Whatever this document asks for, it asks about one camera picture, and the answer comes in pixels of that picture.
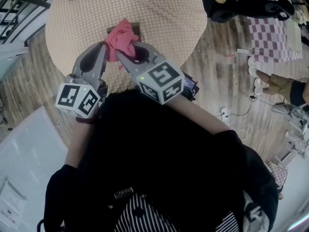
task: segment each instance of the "black shirt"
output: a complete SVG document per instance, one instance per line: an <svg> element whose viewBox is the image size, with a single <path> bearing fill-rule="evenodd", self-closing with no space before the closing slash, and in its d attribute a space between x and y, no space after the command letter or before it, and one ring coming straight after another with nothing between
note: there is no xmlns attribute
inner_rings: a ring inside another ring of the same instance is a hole
<svg viewBox="0 0 309 232"><path fill-rule="evenodd" d="M241 231L243 190L270 227L278 206L274 178L234 131L211 135L136 90L107 98L79 167L51 177L45 226L114 231L130 195L117 197L130 188L181 231L215 231L230 212Z"/></svg>
<svg viewBox="0 0 309 232"><path fill-rule="evenodd" d="M291 94L290 94L290 101L291 104L294 106L302 106L306 104L303 98L303 92L305 90L306 83L300 81L293 81L291 86ZM303 107L305 112L309 112L309 106L306 105Z"/></svg>

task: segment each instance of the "beige tablecloth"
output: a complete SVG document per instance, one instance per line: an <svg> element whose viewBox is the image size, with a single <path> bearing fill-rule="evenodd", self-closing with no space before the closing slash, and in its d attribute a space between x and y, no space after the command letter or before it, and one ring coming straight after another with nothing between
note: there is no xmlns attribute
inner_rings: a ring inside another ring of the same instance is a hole
<svg viewBox="0 0 309 232"><path fill-rule="evenodd" d="M181 66L207 25L202 0L54 0L46 23L46 42L54 64L64 75L90 45L103 41L107 28L123 18L139 22L141 41ZM103 74L109 92L132 87L120 63L108 63Z"/></svg>

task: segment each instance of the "checkered tablecloth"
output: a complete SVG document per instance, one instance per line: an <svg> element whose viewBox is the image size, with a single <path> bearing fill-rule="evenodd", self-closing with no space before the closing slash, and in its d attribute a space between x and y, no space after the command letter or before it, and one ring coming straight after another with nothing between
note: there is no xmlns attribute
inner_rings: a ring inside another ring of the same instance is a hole
<svg viewBox="0 0 309 232"><path fill-rule="evenodd" d="M302 54L287 46L286 22L275 18L250 18L249 30L252 35L252 51L257 62L284 62L302 58Z"/></svg>
<svg viewBox="0 0 309 232"><path fill-rule="evenodd" d="M270 168L271 174L274 176L277 185L282 187L285 183L288 171L272 162L267 163L267 166Z"/></svg>

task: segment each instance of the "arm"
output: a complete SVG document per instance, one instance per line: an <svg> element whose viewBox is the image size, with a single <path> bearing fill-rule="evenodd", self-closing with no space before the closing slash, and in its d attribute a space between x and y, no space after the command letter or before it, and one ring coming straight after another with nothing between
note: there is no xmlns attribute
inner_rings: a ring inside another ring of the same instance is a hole
<svg viewBox="0 0 309 232"><path fill-rule="evenodd" d="M74 168L78 167L93 130L94 124L82 124L75 122L65 164Z"/></svg>
<svg viewBox="0 0 309 232"><path fill-rule="evenodd" d="M177 97L171 99L167 102L167 105L213 135L230 130L230 128L221 120L208 113L198 105L192 103L182 95L178 95Z"/></svg>
<svg viewBox="0 0 309 232"><path fill-rule="evenodd" d="M305 89L303 92L303 98L307 104L309 104L309 79L305 85Z"/></svg>

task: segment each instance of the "shoe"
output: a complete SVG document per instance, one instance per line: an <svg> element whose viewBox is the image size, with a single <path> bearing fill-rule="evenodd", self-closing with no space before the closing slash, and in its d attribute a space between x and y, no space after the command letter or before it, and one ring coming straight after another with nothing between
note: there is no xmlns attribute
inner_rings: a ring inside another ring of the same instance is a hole
<svg viewBox="0 0 309 232"><path fill-rule="evenodd" d="M256 68L256 62L253 61L253 58L250 57L248 59L248 66L249 66L249 74L255 78L257 78L258 76L256 75L256 71L257 71L257 68Z"/></svg>
<svg viewBox="0 0 309 232"><path fill-rule="evenodd" d="M254 94L256 95L256 96L259 96L259 95L261 95L263 93L263 88L262 87L255 87L254 88Z"/></svg>
<svg viewBox="0 0 309 232"><path fill-rule="evenodd" d="M263 86L260 78L256 78L254 80L254 94L259 96L263 93Z"/></svg>

